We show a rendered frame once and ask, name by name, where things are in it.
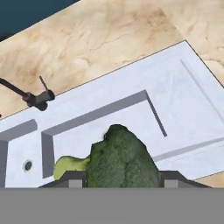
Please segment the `green broccoli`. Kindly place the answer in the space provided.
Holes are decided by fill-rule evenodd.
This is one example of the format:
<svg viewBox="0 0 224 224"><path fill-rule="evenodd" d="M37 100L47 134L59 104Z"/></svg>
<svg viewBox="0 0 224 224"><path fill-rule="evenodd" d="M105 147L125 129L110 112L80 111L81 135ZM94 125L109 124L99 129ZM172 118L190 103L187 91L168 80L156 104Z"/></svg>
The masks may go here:
<svg viewBox="0 0 224 224"><path fill-rule="evenodd" d="M144 143L121 124L108 128L85 158L62 156L53 167L59 180L65 172L85 172L92 188L160 187L161 176Z"/></svg>

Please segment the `black tap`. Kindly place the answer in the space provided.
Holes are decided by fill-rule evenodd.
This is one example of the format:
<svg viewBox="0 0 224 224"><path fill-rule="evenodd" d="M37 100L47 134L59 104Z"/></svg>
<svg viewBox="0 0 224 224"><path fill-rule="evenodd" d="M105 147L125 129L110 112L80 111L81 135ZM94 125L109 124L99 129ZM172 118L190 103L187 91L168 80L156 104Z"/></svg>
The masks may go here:
<svg viewBox="0 0 224 224"><path fill-rule="evenodd" d="M13 84L9 83L7 80L2 78L0 78L0 84L12 90L16 94L20 95L22 97L22 100L26 102L29 108L35 107L40 111L45 111L48 107L47 103L55 99L55 94L51 89L47 87L43 78L42 77L39 78L45 88L45 91L39 95L34 95L31 92L24 92L23 90L19 89L18 87L14 86Z"/></svg>

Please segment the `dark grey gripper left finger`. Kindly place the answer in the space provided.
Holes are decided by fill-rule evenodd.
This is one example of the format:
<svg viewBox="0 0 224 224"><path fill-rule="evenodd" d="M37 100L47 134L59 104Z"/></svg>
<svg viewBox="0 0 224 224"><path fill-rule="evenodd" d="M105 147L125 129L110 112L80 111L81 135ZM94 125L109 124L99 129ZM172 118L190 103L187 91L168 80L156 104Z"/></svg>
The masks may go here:
<svg viewBox="0 0 224 224"><path fill-rule="evenodd" d="M66 171L59 180L41 186L41 188L47 187L86 188L86 173L84 171Z"/></svg>

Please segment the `dark blue cupboard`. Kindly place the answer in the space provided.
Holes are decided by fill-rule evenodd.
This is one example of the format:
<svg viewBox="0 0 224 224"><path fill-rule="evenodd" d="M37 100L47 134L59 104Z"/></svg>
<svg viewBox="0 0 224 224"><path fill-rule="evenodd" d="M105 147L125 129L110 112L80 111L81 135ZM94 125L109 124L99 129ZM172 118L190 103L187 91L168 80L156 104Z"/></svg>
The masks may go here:
<svg viewBox="0 0 224 224"><path fill-rule="evenodd" d="M0 0L0 42L80 0Z"/></svg>

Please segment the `white sink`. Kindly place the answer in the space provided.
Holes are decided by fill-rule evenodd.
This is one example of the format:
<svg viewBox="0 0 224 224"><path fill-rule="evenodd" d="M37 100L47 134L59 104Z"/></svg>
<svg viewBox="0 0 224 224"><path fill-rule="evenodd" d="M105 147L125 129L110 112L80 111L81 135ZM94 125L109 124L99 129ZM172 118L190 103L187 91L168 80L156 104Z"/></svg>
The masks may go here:
<svg viewBox="0 0 224 224"><path fill-rule="evenodd" d="M1 120L0 187L51 181L58 158L86 157L117 123L160 170L188 179L224 171L224 87L183 41L59 94L44 112Z"/></svg>

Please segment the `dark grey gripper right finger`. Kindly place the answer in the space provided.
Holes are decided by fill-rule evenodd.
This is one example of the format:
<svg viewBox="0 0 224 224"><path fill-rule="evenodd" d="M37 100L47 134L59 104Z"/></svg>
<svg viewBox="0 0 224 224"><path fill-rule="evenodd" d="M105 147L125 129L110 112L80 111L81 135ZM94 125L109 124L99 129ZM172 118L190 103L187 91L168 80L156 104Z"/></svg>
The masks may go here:
<svg viewBox="0 0 224 224"><path fill-rule="evenodd" d="M203 185L201 183L187 179L178 171L161 171L160 177L161 185L164 188L208 188L208 185Z"/></svg>

